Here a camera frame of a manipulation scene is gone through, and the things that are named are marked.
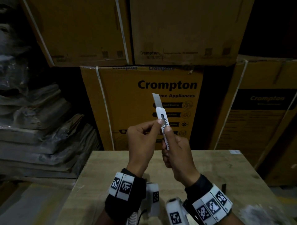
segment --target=box cutter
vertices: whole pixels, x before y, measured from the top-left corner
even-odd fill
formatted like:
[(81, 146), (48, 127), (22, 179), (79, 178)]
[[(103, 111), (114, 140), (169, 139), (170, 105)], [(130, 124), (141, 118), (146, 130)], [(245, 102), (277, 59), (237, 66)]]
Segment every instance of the box cutter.
[(167, 150), (169, 150), (169, 144), (168, 144), (167, 138), (166, 138), (165, 133), (164, 133), (165, 127), (169, 126), (166, 111), (163, 108), (160, 96), (158, 94), (153, 93), (153, 97), (154, 97), (154, 101), (155, 101), (155, 105), (156, 105), (157, 117), (158, 117), (158, 119), (163, 120), (163, 125), (162, 125), (161, 130), (162, 130), (162, 133), (163, 133), (163, 138), (164, 138), (164, 141), (165, 141), (165, 144), (166, 144), (166, 148), (167, 148)]

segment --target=fingernail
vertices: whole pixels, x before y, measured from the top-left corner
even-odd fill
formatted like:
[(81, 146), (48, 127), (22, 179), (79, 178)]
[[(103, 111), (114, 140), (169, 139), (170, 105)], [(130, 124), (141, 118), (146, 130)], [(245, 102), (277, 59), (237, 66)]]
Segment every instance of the fingernail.
[(162, 119), (158, 119), (158, 123), (163, 125), (163, 120)]
[(165, 127), (165, 131), (171, 131), (171, 130), (172, 130), (172, 128), (170, 126)]

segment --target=hand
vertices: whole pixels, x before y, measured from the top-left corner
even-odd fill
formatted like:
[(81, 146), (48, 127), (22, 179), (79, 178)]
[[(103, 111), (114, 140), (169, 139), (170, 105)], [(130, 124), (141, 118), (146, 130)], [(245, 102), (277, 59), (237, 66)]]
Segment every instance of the hand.
[(145, 122), (136, 126), (131, 126), (127, 130), (129, 146), (129, 163), (127, 170), (138, 177), (142, 177), (153, 157), (157, 135), (163, 121), (161, 119)]
[(194, 184), (200, 177), (195, 167), (188, 139), (175, 135), (170, 126), (165, 127), (169, 149), (162, 141), (163, 161), (167, 168), (172, 168), (174, 178), (185, 187)]

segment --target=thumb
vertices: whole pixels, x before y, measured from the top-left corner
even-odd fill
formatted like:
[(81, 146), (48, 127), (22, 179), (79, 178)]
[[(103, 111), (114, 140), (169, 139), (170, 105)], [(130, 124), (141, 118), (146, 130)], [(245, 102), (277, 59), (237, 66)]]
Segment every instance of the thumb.
[(166, 126), (164, 129), (164, 133), (169, 144), (169, 150), (176, 149), (176, 147), (178, 147), (178, 144), (176, 142), (172, 128), (170, 126)]
[(161, 130), (162, 125), (163, 125), (163, 121), (161, 119), (156, 120), (153, 126), (151, 127), (149, 136), (153, 139), (157, 139), (157, 136), (159, 134), (159, 131)]

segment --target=wooden table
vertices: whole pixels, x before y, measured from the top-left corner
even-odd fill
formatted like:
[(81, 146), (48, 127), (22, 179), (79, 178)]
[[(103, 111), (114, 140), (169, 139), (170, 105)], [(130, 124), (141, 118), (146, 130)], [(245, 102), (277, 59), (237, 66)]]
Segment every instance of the wooden table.
[[(195, 165), (219, 188), (227, 184), (226, 195), (233, 202), (238, 215), (247, 205), (261, 204), (283, 209), (265, 182), (242, 154), (229, 150), (192, 151)], [(117, 171), (128, 163), (128, 151), (93, 151), (75, 187), (68, 197), (56, 225), (92, 225), (104, 207), (107, 190)], [(143, 224), (169, 224), (165, 203), (174, 197), (186, 199), (181, 183), (175, 181), (171, 169), (165, 167), (161, 151), (154, 156), (144, 175), (148, 181), (159, 184), (160, 216)]]

